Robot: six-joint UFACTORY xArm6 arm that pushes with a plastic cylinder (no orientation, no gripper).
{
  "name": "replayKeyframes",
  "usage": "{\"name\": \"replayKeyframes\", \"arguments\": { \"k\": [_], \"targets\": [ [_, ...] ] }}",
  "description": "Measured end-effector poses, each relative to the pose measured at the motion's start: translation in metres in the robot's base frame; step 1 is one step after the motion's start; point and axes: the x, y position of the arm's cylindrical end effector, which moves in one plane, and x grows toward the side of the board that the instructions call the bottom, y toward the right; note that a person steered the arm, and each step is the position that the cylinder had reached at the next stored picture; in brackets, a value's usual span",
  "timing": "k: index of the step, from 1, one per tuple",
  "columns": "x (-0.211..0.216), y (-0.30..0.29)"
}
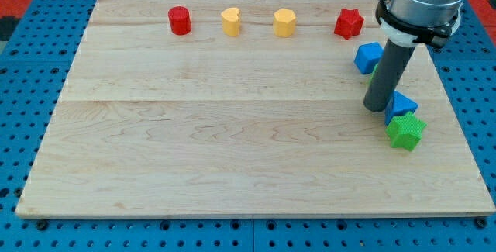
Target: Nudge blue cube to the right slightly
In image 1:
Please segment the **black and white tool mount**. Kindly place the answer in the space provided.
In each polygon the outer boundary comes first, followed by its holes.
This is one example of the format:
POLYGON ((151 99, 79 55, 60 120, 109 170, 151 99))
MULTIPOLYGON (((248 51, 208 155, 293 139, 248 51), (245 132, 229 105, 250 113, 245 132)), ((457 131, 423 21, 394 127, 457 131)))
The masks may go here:
POLYGON ((375 17, 388 39, 400 47, 412 48, 418 44, 425 44, 442 48, 460 27, 460 10, 461 6, 451 16, 451 19, 441 26, 415 26, 394 16, 388 10, 386 3, 380 0, 376 7, 375 17))

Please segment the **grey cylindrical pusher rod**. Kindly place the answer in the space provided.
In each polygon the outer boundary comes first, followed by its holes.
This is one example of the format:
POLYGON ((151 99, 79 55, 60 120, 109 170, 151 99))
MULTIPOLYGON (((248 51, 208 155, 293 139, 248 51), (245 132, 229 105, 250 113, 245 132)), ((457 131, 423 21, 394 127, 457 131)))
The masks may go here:
POLYGON ((366 109, 371 112, 382 112, 386 109, 414 51, 414 47, 401 47, 391 40, 386 42, 363 99, 366 109))

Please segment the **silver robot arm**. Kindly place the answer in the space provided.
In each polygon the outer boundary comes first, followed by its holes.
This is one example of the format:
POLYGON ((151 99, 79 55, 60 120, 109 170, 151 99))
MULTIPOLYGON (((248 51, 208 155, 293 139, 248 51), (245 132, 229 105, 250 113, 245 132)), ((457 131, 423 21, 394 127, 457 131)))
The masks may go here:
POLYGON ((418 45, 444 47, 460 28, 464 0, 378 0, 375 17, 387 36, 364 96, 372 112, 386 109, 418 45))

